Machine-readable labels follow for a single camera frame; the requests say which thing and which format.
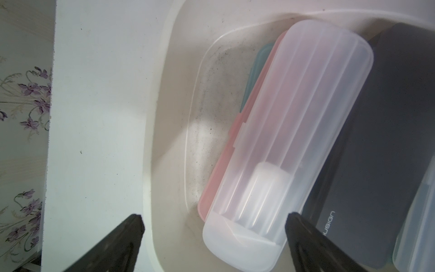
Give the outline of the white plastic storage box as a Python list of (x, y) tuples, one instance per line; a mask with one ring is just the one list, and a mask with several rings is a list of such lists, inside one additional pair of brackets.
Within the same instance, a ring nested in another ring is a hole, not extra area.
[(202, 239), (197, 205), (227, 141), (258, 51), (294, 23), (320, 19), (371, 39), (396, 22), (433, 29), (433, 1), (174, 1), (162, 33), (148, 127), (157, 270), (230, 272)]

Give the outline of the pink pencil case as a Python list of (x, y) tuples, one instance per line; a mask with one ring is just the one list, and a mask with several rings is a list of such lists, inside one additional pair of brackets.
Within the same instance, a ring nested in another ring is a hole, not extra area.
[[(265, 67), (263, 68), (263, 72), (260, 75), (260, 87), (262, 87), (262, 84), (265, 80), (265, 76), (270, 68), (270, 65), (272, 63), (272, 60), (276, 54), (276, 51), (279, 47), (279, 44), (282, 42), (286, 32), (284, 31), (275, 42), (275, 45), (272, 49), (272, 52), (270, 53), (268, 60), (265, 64)], [(238, 113), (236, 118), (234, 119), (234, 122), (228, 132), (228, 140), (226, 142), (225, 147), (223, 148), (223, 151), (217, 160), (215, 167), (213, 171), (211, 172), (210, 178), (208, 179), (208, 182), (205, 186), (205, 189), (203, 190), (203, 193), (199, 199), (197, 210), (199, 217), (205, 221), (206, 217), (208, 215), (208, 212), (211, 208), (211, 204), (216, 196), (216, 193), (218, 191), (219, 185), (222, 182), (222, 178), (225, 174), (225, 171), (228, 167), (228, 164), (231, 160), (231, 156), (234, 152), (233, 144), (237, 138), (237, 135), (242, 127), (242, 124), (247, 121), (250, 112), (253, 108), (255, 101), (251, 100), (247, 102), (246, 107), (242, 113)]]

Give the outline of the clear frosted pencil case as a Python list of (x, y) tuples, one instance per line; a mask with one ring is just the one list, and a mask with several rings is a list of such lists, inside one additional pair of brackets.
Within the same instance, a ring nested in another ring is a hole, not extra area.
[(373, 65), (360, 35), (320, 20), (283, 36), (233, 144), (203, 228), (206, 247), (244, 272), (269, 272)]

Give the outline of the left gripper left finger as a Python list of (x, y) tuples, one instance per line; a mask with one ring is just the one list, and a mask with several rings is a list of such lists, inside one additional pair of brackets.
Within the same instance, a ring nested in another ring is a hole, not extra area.
[(66, 271), (132, 272), (144, 233), (142, 217), (131, 214)]

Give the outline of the black pencil case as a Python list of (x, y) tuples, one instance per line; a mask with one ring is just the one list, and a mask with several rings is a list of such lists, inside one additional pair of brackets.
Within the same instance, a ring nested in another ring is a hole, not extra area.
[(382, 269), (435, 154), (435, 33), (398, 23), (369, 43), (373, 67), (302, 216)]

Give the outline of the light blue pencil case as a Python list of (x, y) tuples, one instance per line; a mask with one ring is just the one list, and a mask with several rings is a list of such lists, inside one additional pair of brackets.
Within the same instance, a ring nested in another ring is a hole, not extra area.
[(255, 101), (258, 92), (261, 88), (260, 75), (263, 72), (263, 68), (265, 67), (265, 64), (268, 60), (270, 53), (272, 52), (274, 45), (275, 43), (266, 44), (258, 51), (258, 54), (256, 55), (256, 58), (253, 62), (253, 65), (249, 73), (248, 81), (245, 87), (245, 92), (241, 103), (240, 113), (244, 111), (247, 102), (251, 100)]

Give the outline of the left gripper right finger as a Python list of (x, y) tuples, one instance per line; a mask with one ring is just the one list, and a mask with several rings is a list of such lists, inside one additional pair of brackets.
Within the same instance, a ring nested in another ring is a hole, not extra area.
[(297, 272), (366, 271), (299, 213), (288, 215), (285, 233)]

